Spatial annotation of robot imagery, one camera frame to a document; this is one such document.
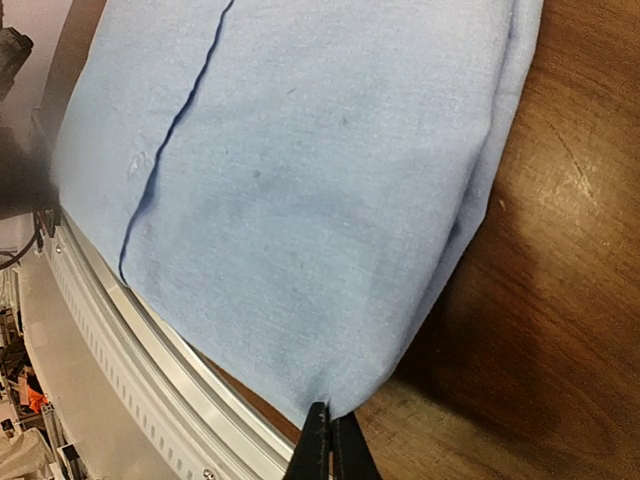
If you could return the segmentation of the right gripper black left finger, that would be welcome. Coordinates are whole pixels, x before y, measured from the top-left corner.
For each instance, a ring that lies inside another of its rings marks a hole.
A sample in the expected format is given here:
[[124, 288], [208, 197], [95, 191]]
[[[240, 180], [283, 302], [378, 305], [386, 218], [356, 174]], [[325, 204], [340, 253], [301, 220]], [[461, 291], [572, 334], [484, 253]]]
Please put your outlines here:
[[323, 402], [314, 402], [308, 411], [299, 441], [294, 448], [285, 472], [285, 479], [328, 480], [330, 439], [328, 407]]

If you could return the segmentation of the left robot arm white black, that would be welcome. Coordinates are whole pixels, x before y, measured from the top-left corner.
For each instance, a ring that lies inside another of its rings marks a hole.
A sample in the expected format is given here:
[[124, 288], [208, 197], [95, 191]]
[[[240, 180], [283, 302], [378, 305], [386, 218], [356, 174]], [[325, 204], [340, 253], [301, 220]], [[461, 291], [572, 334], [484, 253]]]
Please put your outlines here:
[[34, 100], [16, 92], [18, 73], [32, 53], [30, 37], [1, 29], [1, 218], [6, 220], [58, 205], [50, 179], [48, 148], [31, 123]]

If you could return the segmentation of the light blue long sleeve shirt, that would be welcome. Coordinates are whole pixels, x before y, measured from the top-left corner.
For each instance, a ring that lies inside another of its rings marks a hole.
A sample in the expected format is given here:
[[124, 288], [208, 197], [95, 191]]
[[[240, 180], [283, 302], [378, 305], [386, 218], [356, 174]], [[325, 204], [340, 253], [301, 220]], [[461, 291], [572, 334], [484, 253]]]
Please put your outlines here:
[[538, 1], [110, 1], [63, 208], [294, 424], [389, 377], [481, 224]]

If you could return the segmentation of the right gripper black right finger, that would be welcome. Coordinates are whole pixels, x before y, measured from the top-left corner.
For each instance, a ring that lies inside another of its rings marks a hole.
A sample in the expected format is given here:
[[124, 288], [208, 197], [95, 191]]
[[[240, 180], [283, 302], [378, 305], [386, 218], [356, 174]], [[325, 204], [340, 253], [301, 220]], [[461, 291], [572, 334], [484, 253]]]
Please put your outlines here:
[[334, 419], [333, 476], [337, 480], [381, 480], [382, 477], [354, 412]]

